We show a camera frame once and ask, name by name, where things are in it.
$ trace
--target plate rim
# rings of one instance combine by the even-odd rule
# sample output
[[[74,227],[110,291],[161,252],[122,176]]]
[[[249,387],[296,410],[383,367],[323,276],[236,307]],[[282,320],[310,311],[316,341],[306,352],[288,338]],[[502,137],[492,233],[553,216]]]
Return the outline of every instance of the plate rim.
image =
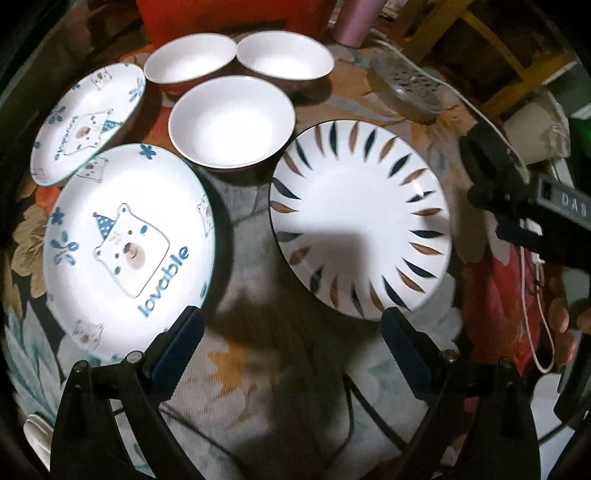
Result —
[[[191,172],[191,174],[192,174],[192,176],[194,177],[194,179],[195,179],[195,180],[197,180],[197,183],[198,183],[198,184],[201,186],[201,188],[202,188],[202,190],[203,190],[203,193],[206,195],[206,197],[207,197],[207,201],[209,202],[209,205],[211,206],[211,200],[210,200],[210,198],[209,198],[209,195],[208,195],[208,193],[207,193],[207,191],[206,191],[205,187],[203,186],[203,183],[201,182],[201,180],[199,180],[199,177],[197,176],[197,174],[196,174],[196,173],[195,173],[195,172],[194,172],[194,171],[191,169],[191,167],[189,167],[189,166],[188,166],[188,165],[187,165],[187,164],[186,164],[186,163],[183,161],[183,159],[182,159],[182,158],[179,158],[179,157],[178,157],[177,155],[175,155],[173,152],[171,152],[170,150],[167,150],[167,149],[166,149],[166,148],[164,148],[164,147],[159,147],[158,145],[147,144],[147,143],[145,143],[145,144],[142,144],[142,143],[129,143],[129,144],[122,144],[122,145],[117,145],[116,147],[109,148],[109,149],[107,149],[107,150],[103,151],[103,152],[102,152],[102,154],[106,154],[106,153],[108,153],[108,152],[110,152],[110,151],[112,151],[112,150],[117,150],[117,149],[119,149],[119,148],[129,148],[129,147],[134,147],[134,146],[138,146],[138,147],[139,147],[140,145],[146,145],[146,146],[149,146],[149,147],[152,147],[152,148],[158,148],[159,150],[162,150],[162,151],[165,151],[166,153],[169,153],[169,154],[170,154],[170,155],[172,155],[174,158],[176,158],[176,159],[177,159],[179,162],[181,162],[181,163],[182,163],[182,165],[183,165],[183,166],[184,166],[186,169],[188,169],[188,170]],[[80,168],[78,168],[78,169],[76,170],[76,172],[78,172],[78,171],[82,170],[83,168],[84,168],[84,166],[81,166]],[[59,206],[59,205],[58,205],[58,203],[59,203],[59,201],[60,201],[60,200],[61,200],[61,198],[62,198],[62,194],[63,194],[63,192],[66,190],[66,188],[68,187],[68,185],[70,185],[70,183],[71,183],[71,182],[70,182],[70,181],[68,181],[68,183],[67,183],[67,184],[66,184],[66,185],[65,185],[65,186],[62,188],[62,190],[61,190],[60,194],[59,194],[59,195],[58,195],[58,197],[57,197],[57,200],[56,200],[56,202],[53,204],[53,207],[51,208],[51,211],[52,211],[52,212],[55,210],[55,208],[56,208],[57,206]],[[216,257],[217,257],[217,238],[216,238],[216,237],[217,237],[217,235],[216,235],[216,224],[215,224],[215,218],[214,218],[213,214],[212,214],[212,224],[213,224],[213,229],[212,229],[212,232],[213,232],[213,237],[212,237],[212,239],[213,239],[213,246],[212,246],[212,260],[211,260],[211,263],[210,263],[210,265],[209,265],[209,275],[208,275],[208,278],[207,278],[207,287],[206,287],[206,289],[205,289],[205,293],[203,294],[203,297],[202,297],[202,298],[199,298],[199,302],[198,302],[198,303],[199,303],[199,305],[195,305],[195,306],[196,306],[197,308],[199,308],[199,309],[200,309],[200,308],[203,306],[203,304],[205,303],[205,300],[207,299],[207,294],[209,293],[209,290],[210,290],[210,288],[211,288],[211,285],[212,285],[213,271],[214,271],[214,269],[215,269],[215,264],[216,264]],[[47,219],[47,224],[46,224],[46,227],[45,227],[45,237],[43,238],[43,281],[45,282],[45,285],[46,285],[46,290],[47,290],[47,291],[46,291],[46,293],[47,293],[47,294],[49,294],[50,292],[49,292],[49,290],[48,290],[48,288],[47,288],[47,287],[48,287],[48,282],[47,282],[48,269],[46,268],[46,261],[48,261],[48,259],[49,259],[49,257],[50,257],[50,256],[49,256],[48,254],[46,255],[46,250],[47,250],[47,248],[46,248],[46,244],[47,244],[47,242],[49,241],[49,240],[48,240],[48,238],[49,238],[49,236],[48,236],[48,232],[49,232],[50,226],[51,226],[51,221],[50,221],[50,218],[48,218],[48,219]],[[64,326],[64,325],[65,325],[65,322],[64,322],[64,321],[63,321],[63,319],[61,318],[61,315],[60,315],[60,313],[58,312],[57,308],[53,308],[53,309],[51,309],[50,311],[51,311],[51,314],[52,314],[52,315],[54,316],[54,318],[56,319],[56,321],[57,321],[58,325],[60,326],[60,328],[61,328],[61,329],[62,329],[62,331],[64,332],[64,334],[65,334],[66,336],[68,336],[68,337],[70,337],[70,338],[71,338],[71,336],[72,336],[72,333],[71,333],[71,331],[70,331],[71,329],[70,329],[69,327],[66,329],[66,327]],[[76,345],[77,345],[77,346],[78,346],[80,349],[84,350],[86,353],[88,353],[88,354],[89,354],[89,355],[91,355],[92,357],[98,358],[98,359],[100,359],[101,361],[108,361],[108,362],[110,362],[110,361],[112,360],[112,357],[113,357],[113,355],[114,355],[114,354],[113,354],[113,355],[111,355],[111,356],[102,355],[102,354],[100,354],[100,353],[96,353],[96,351],[90,351],[90,350],[88,350],[88,349],[87,349],[85,346],[83,346],[83,345],[80,345],[80,344],[79,344],[78,342],[76,342],[75,340],[73,340],[73,341],[74,341],[74,343],[75,343],[75,344],[76,344]]]
[[[117,62],[117,63],[111,63],[111,64],[109,64],[109,65],[105,65],[105,66],[103,66],[103,67],[100,67],[100,68],[98,68],[98,69],[94,70],[93,72],[90,72],[90,73],[89,73],[88,75],[86,75],[85,77],[82,77],[82,78],[81,78],[81,79],[79,79],[79,80],[78,80],[76,83],[80,83],[80,82],[82,82],[82,81],[84,81],[84,80],[86,80],[86,79],[90,78],[90,77],[91,77],[91,75],[94,75],[96,72],[98,72],[98,71],[100,71],[100,70],[102,70],[102,69],[109,68],[109,67],[114,67],[114,66],[116,66],[116,65],[123,65],[123,66],[125,66],[126,68],[129,68],[129,67],[135,67],[135,68],[136,68],[136,69],[138,69],[138,70],[140,71],[140,73],[143,75],[143,77],[144,77],[144,84],[145,84],[146,77],[145,77],[145,75],[144,75],[144,71],[143,71],[143,69],[141,69],[140,67],[138,67],[138,66],[137,66],[135,63],[131,63],[131,62],[123,62],[123,61],[119,61],[119,62]],[[118,128],[118,129],[117,129],[117,130],[116,130],[116,131],[113,133],[113,136],[112,136],[112,137],[111,137],[109,140],[107,140],[107,141],[106,141],[106,142],[105,142],[105,143],[102,145],[102,147],[101,147],[101,148],[105,148],[105,147],[106,147],[106,146],[109,144],[109,142],[110,142],[111,140],[113,140],[113,138],[115,137],[115,135],[116,135],[116,134],[117,134],[119,131],[121,131],[121,129],[122,129],[122,128],[125,126],[125,124],[126,124],[128,121],[129,121],[129,119],[132,117],[132,115],[133,115],[133,114],[134,114],[134,113],[135,113],[135,112],[138,110],[138,108],[139,108],[139,105],[141,104],[141,102],[142,102],[142,100],[143,100],[143,98],[144,98],[145,91],[146,91],[146,88],[144,87],[144,88],[143,88],[143,90],[142,90],[142,92],[141,92],[141,93],[140,93],[140,95],[139,95],[138,101],[137,101],[137,102],[135,102],[135,106],[134,106],[134,107],[131,109],[131,111],[129,112],[129,115],[127,115],[127,117],[126,117],[126,118],[125,118],[125,120],[123,121],[122,125],[121,125],[121,126],[120,126],[120,127],[119,127],[119,128]],[[58,100],[58,101],[57,101],[57,102],[54,104],[54,106],[52,107],[52,109],[51,109],[51,110],[53,110],[53,109],[55,109],[55,107],[59,106],[59,104],[61,103],[61,101],[62,101],[64,98],[66,98],[68,95],[71,95],[71,94],[72,94],[72,88],[68,89],[68,91],[67,91],[66,93],[64,93],[64,95],[62,95],[62,96],[60,97],[60,99],[59,99],[59,100]],[[40,126],[40,127],[39,127],[39,129],[37,130],[37,133],[35,134],[35,140],[34,140],[35,142],[37,141],[37,138],[39,137],[39,133],[41,132],[41,130],[42,130],[42,129],[43,129],[43,127],[45,126],[45,121],[46,121],[46,120],[47,120],[47,117],[45,117],[45,118],[43,119],[43,123],[41,124],[41,126]],[[95,155],[98,155],[98,154],[100,154],[100,153],[103,153],[103,152],[105,152],[105,151],[106,151],[106,150],[101,150],[101,148],[99,148],[98,150],[96,150],[96,151],[92,152],[92,155],[90,155],[88,158],[86,158],[86,159],[85,159],[85,160],[84,160],[84,161],[81,163],[81,165],[79,165],[78,167],[76,167],[76,168],[75,168],[74,170],[72,170],[72,171],[71,171],[69,174],[67,174],[67,175],[64,175],[64,176],[63,176],[62,178],[60,178],[59,180],[55,180],[55,181],[48,181],[48,182],[40,182],[40,181],[37,181],[37,179],[35,179],[35,178],[33,178],[33,180],[34,180],[34,181],[35,181],[35,183],[36,183],[37,185],[39,185],[40,187],[53,187],[53,186],[55,186],[55,185],[58,185],[59,183],[63,182],[65,179],[67,179],[68,177],[70,177],[70,176],[72,176],[72,175],[76,174],[80,168],[82,168],[82,167],[84,167],[84,166],[88,165],[88,164],[89,164],[89,163],[92,161],[92,159],[94,158],[94,156],[95,156]],[[29,159],[29,172],[31,172],[31,170],[33,169],[33,154],[34,154],[34,153],[35,153],[35,147],[33,146],[33,147],[32,147],[32,149],[31,149],[31,156],[30,156],[30,159]]]
[[[227,167],[227,166],[223,166],[223,165],[214,165],[214,164],[206,164],[202,161],[197,161],[197,160],[193,160],[189,155],[186,155],[183,150],[177,145],[177,143],[174,140],[174,135],[172,134],[171,130],[170,130],[170,122],[171,119],[174,115],[174,111],[176,110],[177,106],[181,103],[181,101],[183,100],[183,98],[185,96],[187,96],[189,93],[191,93],[194,90],[197,90],[198,88],[203,87],[204,85],[207,85],[210,82],[217,82],[223,79],[238,79],[240,78],[241,81],[246,79],[246,81],[248,82],[263,82],[266,83],[268,86],[273,87],[274,89],[276,89],[277,91],[279,91],[283,97],[285,97],[285,99],[287,100],[288,104],[291,106],[291,113],[292,113],[292,118],[293,118],[293,125],[291,127],[291,132],[289,134],[289,136],[285,139],[285,141],[281,144],[281,146],[275,150],[275,152],[273,152],[271,155],[269,155],[268,157],[264,157],[264,158],[259,158],[258,160],[253,160],[253,161],[248,161],[245,163],[240,163],[238,165],[232,165],[231,167]],[[281,90],[277,85],[273,85],[271,82],[268,82],[267,80],[264,79],[260,79],[260,78],[256,78],[256,77],[250,77],[248,75],[226,75],[223,77],[217,77],[211,80],[207,80],[206,82],[200,83],[199,85],[191,88],[187,93],[185,93],[180,99],[178,99],[178,101],[174,104],[172,110],[170,111],[170,115],[168,116],[168,124],[167,124],[167,130],[168,130],[168,137],[170,138],[171,143],[173,144],[174,148],[176,148],[176,150],[183,156],[185,157],[187,160],[189,160],[192,163],[195,163],[195,165],[199,165],[201,167],[205,167],[205,168],[211,168],[213,170],[218,170],[220,172],[225,172],[225,171],[234,171],[234,170],[238,170],[239,168],[247,168],[247,167],[252,167],[253,165],[257,165],[269,158],[271,158],[273,155],[277,155],[278,152],[280,152],[281,150],[283,150],[283,148],[288,144],[288,142],[290,141],[291,136],[293,135],[293,132],[296,128],[296,108],[294,107],[293,102],[291,101],[291,99],[289,98],[289,96],[283,91]]]
[[[449,220],[449,222],[451,224],[451,221],[452,221],[451,220],[451,210],[449,209],[449,204],[448,204],[447,199],[446,199],[446,197],[444,195],[443,187],[441,186],[441,182],[439,181],[439,178],[437,178],[437,176],[435,175],[435,173],[433,172],[433,170],[431,169],[431,167],[429,166],[429,164],[427,164],[427,162],[425,161],[425,159],[423,159],[423,156],[422,155],[420,155],[405,139],[403,139],[401,136],[399,136],[399,135],[391,132],[387,128],[384,128],[384,127],[382,127],[380,125],[377,125],[377,124],[373,124],[372,122],[367,122],[365,120],[358,120],[356,118],[333,118],[333,119],[330,119],[330,120],[324,120],[322,122],[318,122],[318,123],[316,123],[314,125],[311,125],[310,127],[306,128],[305,130],[302,130],[298,135],[296,135],[296,137],[293,139],[293,141],[291,141],[289,143],[289,145],[287,145],[287,148],[285,150],[287,150],[292,145],[292,143],[294,143],[296,141],[296,139],[298,139],[301,135],[303,135],[304,133],[306,133],[308,130],[311,130],[311,129],[319,126],[319,125],[329,124],[329,123],[332,123],[332,122],[340,122],[340,121],[359,122],[359,123],[364,123],[364,124],[372,125],[374,128],[380,128],[380,129],[386,130],[386,132],[388,132],[389,134],[393,135],[394,138],[399,138],[400,140],[402,140],[413,151],[413,153],[416,154],[421,159],[421,161],[427,166],[427,168],[429,169],[429,171],[435,177],[435,179],[437,181],[437,184],[439,185],[439,188],[441,190],[441,195],[443,196],[443,200],[445,201],[445,205],[447,206],[447,210],[450,213],[450,220]],[[279,164],[280,164],[282,158],[283,158],[283,155],[281,156],[281,158],[279,159],[279,161],[275,165],[275,168],[273,169],[273,173],[271,175],[271,180],[268,183],[268,185],[269,185],[269,192],[267,194],[267,212],[268,212],[268,215],[269,215],[269,224],[271,225],[271,233],[273,234],[273,239],[275,240],[275,244],[276,244],[277,248],[279,249],[279,252],[281,254],[281,258],[287,264],[287,266],[290,269],[290,271],[298,279],[298,281],[300,282],[300,284],[302,285],[302,287],[304,287],[306,289],[306,291],[308,293],[310,293],[313,297],[315,297],[322,305],[324,305],[324,306],[328,307],[330,310],[332,310],[332,311],[334,311],[334,312],[336,312],[338,314],[344,315],[346,317],[355,318],[355,319],[359,319],[359,320],[366,320],[366,321],[369,321],[369,322],[380,322],[381,321],[381,318],[379,320],[373,320],[371,318],[362,317],[361,315],[360,316],[357,316],[357,315],[354,315],[353,316],[353,315],[349,315],[349,314],[347,314],[345,312],[341,312],[340,310],[337,310],[337,309],[333,308],[331,305],[329,305],[326,302],[324,302],[318,295],[313,294],[310,291],[310,289],[306,286],[306,284],[300,279],[299,275],[294,271],[294,269],[292,268],[292,266],[290,265],[289,260],[287,259],[287,257],[283,253],[283,249],[281,248],[280,242],[277,239],[277,234],[275,233],[275,227],[273,225],[273,218],[271,216],[271,190],[272,190],[271,187],[272,187],[272,181],[273,181],[273,178],[275,178],[275,172],[277,171],[277,168],[279,167]],[[449,263],[450,263],[451,258],[452,258],[453,238],[452,238],[451,229],[450,229],[450,233],[449,233],[449,243],[450,243],[450,249],[449,249],[449,253],[446,255],[446,259],[445,259],[445,262],[444,262],[443,274],[440,277],[437,278],[437,281],[435,282],[434,287],[433,287],[433,291],[432,291],[433,293],[441,286],[441,284],[443,282],[443,279],[444,279],[445,275],[447,274],[447,269],[449,268]],[[426,296],[424,299],[422,299],[422,301],[420,301],[419,303],[417,303],[417,305],[414,306],[412,310],[410,310],[410,309],[407,309],[407,310],[410,313],[415,312],[419,308],[423,307],[431,299],[432,296],[433,296],[433,294],[431,294],[429,296]]]

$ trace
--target black cable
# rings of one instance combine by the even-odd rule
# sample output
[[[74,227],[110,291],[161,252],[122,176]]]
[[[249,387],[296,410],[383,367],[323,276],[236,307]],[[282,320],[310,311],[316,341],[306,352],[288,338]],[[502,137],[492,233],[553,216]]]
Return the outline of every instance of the black cable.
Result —
[[[172,418],[176,422],[180,423],[183,427],[188,428],[194,434],[200,436],[202,439],[208,441],[215,448],[220,450],[226,456],[230,457],[231,460],[234,462],[234,464],[238,467],[238,469],[240,470],[240,472],[242,473],[244,478],[249,478],[249,475],[247,473],[250,471],[250,468],[242,460],[240,460],[236,455],[234,455],[232,452],[230,452],[229,450],[224,448],[222,445],[220,445],[218,442],[216,442],[214,439],[212,439],[211,437],[208,437],[203,432],[201,432],[199,429],[194,427],[188,420],[183,418],[180,414],[178,414],[178,412],[175,412],[168,405],[166,405],[166,408],[162,408],[162,406],[159,406],[158,410],[161,413],[164,413],[166,416],[169,416],[170,418]]]
[[[376,424],[376,426],[378,427],[380,432],[382,432],[384,434],[384,436],[388,440],[390,440],[390,442],[392,442],[394,445],[396,445],[398,450],[400,450],[402,452],[408,446],[408,443],[405,442],[404,439],[400,435],[398,435],[395,431],[393,431],[389,427],[389,425],[385,422],[385,420],[379,415],[379,413],[370,405],[370,403],[367,401],[367,399],[363,396],[359,387],[357,387],[357,385],[355,385],[355,383],[353,382],[353,379],[351,379],[351,377],[348,376],[347,374],[343,374],[343,386],[345,388],[345,396],[347,399],[347,411],[348,411],[348,415],[349,415],[349,431],[347,433],[347,437],[346,437],[345,441],[339,446],[339,448],[337,448],[335,453],[332,454],[331,459],[325,464],[324,467],[328,468],[330,465],[332,465],[332,463],[334,463],[334,461],[338,458],[338,456],[343,452],[345,447],[348,445],[349,441],[351,440],[351,438],[353,436],[353,433],[355,432],[355,412],[353,410],[353,400],[352,400],[351,394],[353,394],[355,396],[357,401],[361,404],[361,407],[366,411],[366,413],[369,415],[369,417],[372,419],[372,421]],[[241,471],[242,475],[245,478],[249,478],[249,475],[247,475],[246,473],[250,471],[250,468],[245,463],[243,463],[243,461],[240,460],[232,452],[225,449],[222,445],[220,445],[214,439],[212,439],[211,437],[208,437],[203,432],[201,432],[199,429],[194,427],[189,421],[187,421],[185,418],[183,418],[181,415],[179,415],[177,412],[175,412],[168,405],[166,405],[166,408],[162,408],[160,406],[160,407],[158,407],[158,410],[161,413],[164,413],[165,415],[169,416],[173,420],[180,423],[183,427],[188,428],[193,433],[200,436],[202,439],[208,441],[215,448],[217,448],[222,453],[224,453],[225,455],[230,457],[232,459],[232,461],[234,462],[234,464]],[[123,413],[124,411],[125,411],[125,409],[123,407],[117,408],[116,410],[113,411],[113,415],[117,416],[117,415]],[[439,464],[439,468],[438,468],[440,473],[446,473],[446,472],[450,471],[451,469],[452,468],[450,466],[444,465],[442,463]]]
[[[355,383],[353,382],[353,379],[351,379],[350,376],[348,376],[347,374],[343,374],[343,383],[345,385],[345,393],[347,394],[347,397],[348,397],[347,404],[348,405],[350,404],[351,392],[353,392],[353,395],[355,395],[355,398],[357,398],[357,401],[361,404],[362,408],[367,412],[369,417],[374,421],[376,426],[379,428],[380,432],[382,432],[384,434],[384,436],[388,440],[390,440],[390,442],[392,442],[394,445],[396,445],[398,450],[400,450],[402,452],[408,446],[408,443],[405,442],[404,439],[400,435],[398,435],[395,431],[393,431],[390,428],[390,426],[385,422],[385,420],[379,415],[379,413],[377,411],[375,411],[375,409],[369,404],[367,399],[361,393],[361,390],[357,387],[357,385],[355,385]],[[351,422],[351,426],[349,427],[350,433],[348,435],[348,439],[346,440],[346,442],[349,441],[351,435],[353,434],[352,426],[353,426],[355,419],[353,418],[352,406],[349,411],[349,421]],[[450,472],[452,468],[453,467],[451,467],[449,465],[444,465],[440,462],[439,466],[437,468],[437,471],[439,473],[447,473],[447,472]]]
[[[552,440],[554,437],[556,437],[560,432],[562,432],[564,430],[564,428],[567,427],[570,423],[572,423],[577,418],[584,416],[585,412],[587,412],[590,408],[591,408],[591,397],[587,398],[587,400],[585,400],[583,402],[583,406],[580,409],[578,409],[576,412],[574,412],[565,423],[561,423],[557,427],[554,427],[552,430],[550,430],[548,433],[544,433],[538,439],[538,445],[542,446],[543,444],[548,443],[550,440]]]

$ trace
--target bear pattern plate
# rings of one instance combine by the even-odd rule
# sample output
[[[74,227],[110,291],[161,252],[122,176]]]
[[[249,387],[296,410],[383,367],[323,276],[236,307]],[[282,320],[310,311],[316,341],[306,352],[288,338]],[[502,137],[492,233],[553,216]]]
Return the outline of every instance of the bear pattern plate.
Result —
[[[145,89],[137,65],[116,63],[77,82],[53,108],[37,133],[31,175],[42,186],[68,179],[106,148],[136,111]]]
[[[187,305],[202,305],[215,227],[203,186],[169,151],[122,145],[92,164],[56,201],[43,268],[65,333],[115,362],[145,350]]]

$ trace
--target plate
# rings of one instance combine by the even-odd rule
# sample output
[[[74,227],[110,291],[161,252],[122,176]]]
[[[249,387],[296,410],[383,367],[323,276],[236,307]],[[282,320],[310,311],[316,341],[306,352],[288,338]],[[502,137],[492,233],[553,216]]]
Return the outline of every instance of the plate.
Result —
[[[35,182],[55,185],[87,164],[136,110],[144,89],[144,72],[130,63],[108,65],[77,82],[57,102],[33,143]]]
[[[191,169],[160,147],[115,147],[72,177],[50,215],[48,305],[82,348],[119,361],[202,305],[214,252],[212,210]]]
[[[335,120],[302,132],[277,164],[269,212],[300,281],[353,317],[419,308],[447,269],[441,186],[416,151],[376,125]]]

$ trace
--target leaf pattern plate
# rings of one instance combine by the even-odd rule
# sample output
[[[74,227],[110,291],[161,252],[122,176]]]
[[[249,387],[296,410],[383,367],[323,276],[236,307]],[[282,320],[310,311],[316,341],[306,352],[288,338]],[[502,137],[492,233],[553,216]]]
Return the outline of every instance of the leaf pattern plate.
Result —
[[[405,141],[367,122],[302,132],[277,164],[269,212],[300,281],[353,317],[415,310],[447,269],[450,212],[439,182]]]

